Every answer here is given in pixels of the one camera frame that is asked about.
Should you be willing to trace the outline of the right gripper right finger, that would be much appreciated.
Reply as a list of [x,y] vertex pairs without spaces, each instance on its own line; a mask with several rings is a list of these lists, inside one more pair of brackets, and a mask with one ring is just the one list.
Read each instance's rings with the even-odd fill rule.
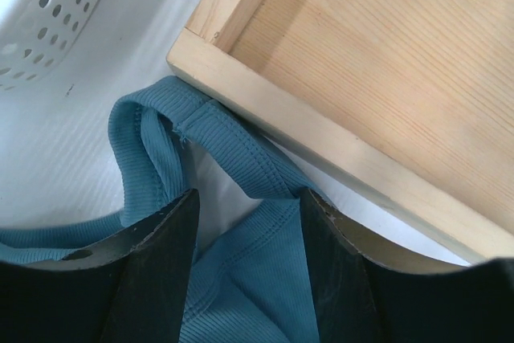
[[461,267],[410,251],[306,189],[301,228],[323,342],[510,342],[513,261]]

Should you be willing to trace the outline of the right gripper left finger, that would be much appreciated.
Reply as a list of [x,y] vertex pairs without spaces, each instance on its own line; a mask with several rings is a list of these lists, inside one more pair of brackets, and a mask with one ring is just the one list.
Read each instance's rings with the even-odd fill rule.
[[61,260],[1,265],[3,342],[176,342],[199,219],[190,190]]

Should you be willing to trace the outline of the teal blue tank top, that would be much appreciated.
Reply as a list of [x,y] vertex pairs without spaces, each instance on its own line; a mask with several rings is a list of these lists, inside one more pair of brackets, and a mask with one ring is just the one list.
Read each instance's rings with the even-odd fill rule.
[[318,341],[300,225],[300,191],[311,182],[288,157],[174,76],[120,98],[108,135],[124,208],[68,226],[4,229],[2,260],[61,259],[154,214],[190,188],[181,150],[189,140],[259,205],[194,257],[180,341]]

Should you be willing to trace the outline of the wooden clothes rack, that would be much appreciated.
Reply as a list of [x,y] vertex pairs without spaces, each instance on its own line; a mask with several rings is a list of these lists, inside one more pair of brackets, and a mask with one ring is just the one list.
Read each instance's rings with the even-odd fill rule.
[[513,254],[513,0],[201,0],[173,72],[472,263]]

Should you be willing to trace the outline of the white plastic laundry basket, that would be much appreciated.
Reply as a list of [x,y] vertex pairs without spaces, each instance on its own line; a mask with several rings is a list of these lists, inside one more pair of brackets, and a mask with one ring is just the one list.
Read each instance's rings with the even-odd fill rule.
[[1,0],[1,89],[40,81],[67,56],[99,0]]

